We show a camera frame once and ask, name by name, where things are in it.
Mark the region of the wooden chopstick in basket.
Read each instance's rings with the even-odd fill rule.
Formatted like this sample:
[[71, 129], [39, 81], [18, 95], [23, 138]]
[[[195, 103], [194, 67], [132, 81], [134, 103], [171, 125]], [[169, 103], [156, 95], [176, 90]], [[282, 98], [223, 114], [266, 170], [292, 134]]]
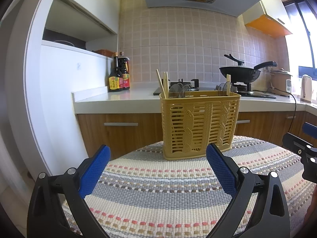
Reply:
[[166, 98], [166, 95], [165, 95], [165, 90], [164, 90], [164, 87], [163, 87], [163, 84], [162, 84], [162, 79], [161, 79], [161, 76], [159, 74], [159, 70], [157, 69], [156, 70], [156, 75], [158, 77], [158, 83], [159, 83], [159, 86], [161, 88], [161, 94], [162, 94], [162, 97], [163, 98]]

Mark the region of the short wooden chopstick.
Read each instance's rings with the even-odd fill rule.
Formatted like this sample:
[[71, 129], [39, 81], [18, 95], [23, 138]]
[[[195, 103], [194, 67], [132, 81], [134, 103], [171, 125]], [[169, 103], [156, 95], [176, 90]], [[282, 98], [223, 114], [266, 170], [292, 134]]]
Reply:
[[229, 74], [226, 75], [226, 95], [230, 96], [231, 90], [231, 76]]

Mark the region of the black wok pan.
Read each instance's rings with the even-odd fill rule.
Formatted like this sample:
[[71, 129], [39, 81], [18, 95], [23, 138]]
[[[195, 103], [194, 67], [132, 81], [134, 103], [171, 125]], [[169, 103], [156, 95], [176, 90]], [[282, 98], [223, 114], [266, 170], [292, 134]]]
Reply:
[[253, 68], [230, 66], [220, 67], [219, 70], [224, 77], [227, 77], [227, 75], [231, 76], [230, 80], [232, 84], [238, 82], [247, 84], [256, 81], [261, 74], [260, 69], [265, 67], [277, 67], [277, 63], [274, 61], [267, 61], [258, 64]]

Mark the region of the yellow plastic utensil basket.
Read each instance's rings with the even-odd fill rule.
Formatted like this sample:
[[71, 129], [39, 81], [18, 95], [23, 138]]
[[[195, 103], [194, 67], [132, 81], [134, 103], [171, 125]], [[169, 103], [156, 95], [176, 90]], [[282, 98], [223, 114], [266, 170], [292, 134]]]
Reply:
[[160, 97], [163, 156], [166, 160], [203, 157], [207, 145], [231, 149], [241, 96], [237, 93], [194, 91], [183, 98]]

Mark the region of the rice cooker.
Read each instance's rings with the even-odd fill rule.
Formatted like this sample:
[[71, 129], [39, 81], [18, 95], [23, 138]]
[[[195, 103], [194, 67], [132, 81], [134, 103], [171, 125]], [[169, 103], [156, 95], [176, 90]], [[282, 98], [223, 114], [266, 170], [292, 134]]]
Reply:
[[292, 75], [284, 69], [272, 70], [271, 74], [271, 92], [275, 95], [290, 97], [292, 92]]

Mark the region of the window frame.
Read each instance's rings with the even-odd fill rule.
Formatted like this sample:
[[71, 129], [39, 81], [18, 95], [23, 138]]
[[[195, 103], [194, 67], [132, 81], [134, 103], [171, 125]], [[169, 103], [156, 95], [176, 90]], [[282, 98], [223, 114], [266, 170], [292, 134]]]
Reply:
[[284, 3], [292, 34], [286, 37], [290, 70], [316, 80], [316, 16], [304, 0]]

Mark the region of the striped woven table mat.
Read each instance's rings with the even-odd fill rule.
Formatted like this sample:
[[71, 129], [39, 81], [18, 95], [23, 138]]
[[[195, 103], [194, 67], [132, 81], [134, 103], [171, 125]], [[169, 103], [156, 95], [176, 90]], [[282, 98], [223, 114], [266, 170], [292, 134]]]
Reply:
[[[109, 162], [85, 197], [110, 237], [206, 237], [230, 203], [205, 157], [167, 161], [162, 149], [157, 142]], [[246, 136], [235, 136], [226, 155], [252, 173], [278, 174], [296, 234], [315, 188], [300, 157]]]

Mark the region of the dark soy sauce bottle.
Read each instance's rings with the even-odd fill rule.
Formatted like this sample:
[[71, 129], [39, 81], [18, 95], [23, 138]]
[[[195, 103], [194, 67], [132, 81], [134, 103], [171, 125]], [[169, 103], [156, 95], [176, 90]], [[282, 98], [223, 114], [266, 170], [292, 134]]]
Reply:
[[113, 54], [112, 69], [109, 75], [109, 92], [119, 92], [123, 89], [123, 76], [118, 65], [118, 53]]

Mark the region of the beige electric kettle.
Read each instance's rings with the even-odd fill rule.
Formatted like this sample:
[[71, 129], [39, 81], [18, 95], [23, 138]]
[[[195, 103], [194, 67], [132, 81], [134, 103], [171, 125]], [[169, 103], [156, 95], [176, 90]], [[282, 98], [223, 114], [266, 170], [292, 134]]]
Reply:
[[312, 102], [312, 78], [309, 75], [304, 74], [301, 78], [301, 97], [302, 101]]

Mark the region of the black gas stove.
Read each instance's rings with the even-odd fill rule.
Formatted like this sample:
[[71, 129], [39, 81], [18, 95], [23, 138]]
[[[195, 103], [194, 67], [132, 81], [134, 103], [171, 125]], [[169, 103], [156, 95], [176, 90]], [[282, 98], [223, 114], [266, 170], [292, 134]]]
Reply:
[[[203, 87], [199, 84], [199, 79], [184, 81], [183, 79], [176, 82], [169, 81], [169, 92], [176, 97], [184, 97], [194, 91], [217, 91], [219, 95], [225, 95], [227, 84], [220, 83], [215, 87]], [[266, 95], [264, 92], [251, 90], [251, 84], [230, 84], [231, 92], [238, 93], [242, 97], [268, 98], [276, 99], [276, 96]]]

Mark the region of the red label sauce bottle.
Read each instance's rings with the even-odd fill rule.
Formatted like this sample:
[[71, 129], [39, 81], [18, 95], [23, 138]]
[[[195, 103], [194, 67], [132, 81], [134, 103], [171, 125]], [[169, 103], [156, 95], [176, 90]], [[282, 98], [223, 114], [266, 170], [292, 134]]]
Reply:
[[130, 59], [124, 55], [124, 52], [119, 53], [118, 63], [119, 63], [120, 71], [122, 73], [122, 78], [123, 78], [122, 85], [124, 90], [130, 89], [130, 73], [128, 71], [129, 60]]

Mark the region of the orange upper cabinet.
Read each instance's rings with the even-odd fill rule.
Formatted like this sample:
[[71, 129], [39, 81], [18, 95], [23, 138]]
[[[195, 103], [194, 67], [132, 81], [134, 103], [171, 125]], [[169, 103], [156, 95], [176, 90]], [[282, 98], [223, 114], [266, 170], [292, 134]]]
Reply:
[[282, 0], [260, 0], [242, 14], [244, 24], [273, 38], [290, 35], [291, 24]]

